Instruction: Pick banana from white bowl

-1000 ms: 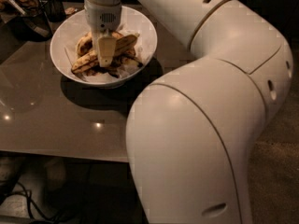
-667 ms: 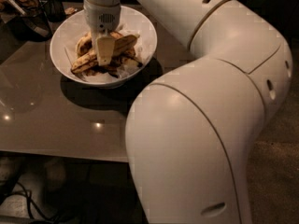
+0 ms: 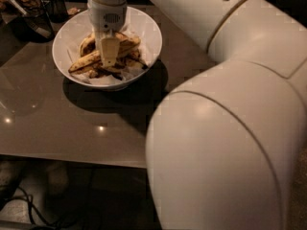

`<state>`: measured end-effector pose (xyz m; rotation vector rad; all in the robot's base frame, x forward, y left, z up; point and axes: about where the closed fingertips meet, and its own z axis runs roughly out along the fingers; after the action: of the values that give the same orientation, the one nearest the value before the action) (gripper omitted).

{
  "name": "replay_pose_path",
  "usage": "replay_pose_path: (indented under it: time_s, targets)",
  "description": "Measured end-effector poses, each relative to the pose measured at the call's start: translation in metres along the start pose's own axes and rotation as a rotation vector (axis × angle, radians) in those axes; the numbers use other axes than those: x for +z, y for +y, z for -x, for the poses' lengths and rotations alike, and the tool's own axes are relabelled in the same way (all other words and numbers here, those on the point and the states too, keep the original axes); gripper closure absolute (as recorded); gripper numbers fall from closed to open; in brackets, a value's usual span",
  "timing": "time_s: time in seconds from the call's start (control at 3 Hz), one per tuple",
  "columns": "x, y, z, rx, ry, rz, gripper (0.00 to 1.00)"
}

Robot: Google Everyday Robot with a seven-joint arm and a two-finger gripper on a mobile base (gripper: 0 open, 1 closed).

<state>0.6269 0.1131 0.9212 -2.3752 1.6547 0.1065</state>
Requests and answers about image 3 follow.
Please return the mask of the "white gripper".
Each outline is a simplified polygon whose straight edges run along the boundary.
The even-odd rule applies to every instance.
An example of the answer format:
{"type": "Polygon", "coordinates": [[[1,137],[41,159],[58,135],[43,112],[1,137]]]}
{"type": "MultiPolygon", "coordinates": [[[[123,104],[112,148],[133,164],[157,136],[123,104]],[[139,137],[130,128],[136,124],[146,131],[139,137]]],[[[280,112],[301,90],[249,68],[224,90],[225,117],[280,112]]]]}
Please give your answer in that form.
{"type": "Polygon", "coordinates": [[[119,53],[120,39],[115,32],[126,23],[127,0],[87,0],[87,6],[101,61],[104,67],[111,67],[119,53]]]}

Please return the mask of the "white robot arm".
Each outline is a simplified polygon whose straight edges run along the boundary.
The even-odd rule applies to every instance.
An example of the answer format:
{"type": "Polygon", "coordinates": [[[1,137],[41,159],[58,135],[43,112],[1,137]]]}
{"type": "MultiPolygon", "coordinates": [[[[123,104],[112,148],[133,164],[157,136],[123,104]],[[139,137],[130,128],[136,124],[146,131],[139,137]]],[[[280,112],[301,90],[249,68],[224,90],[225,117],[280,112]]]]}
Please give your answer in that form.
{"type": "MultiPolygon", "coordinates": [[[[306,31],[265,0],[151,0],[214,61],[175,88],[146,137],[163,230],[287,230],[306,137],[306,31]]],[[[88,0],[97,34],[126,0],[88,0]]]]}

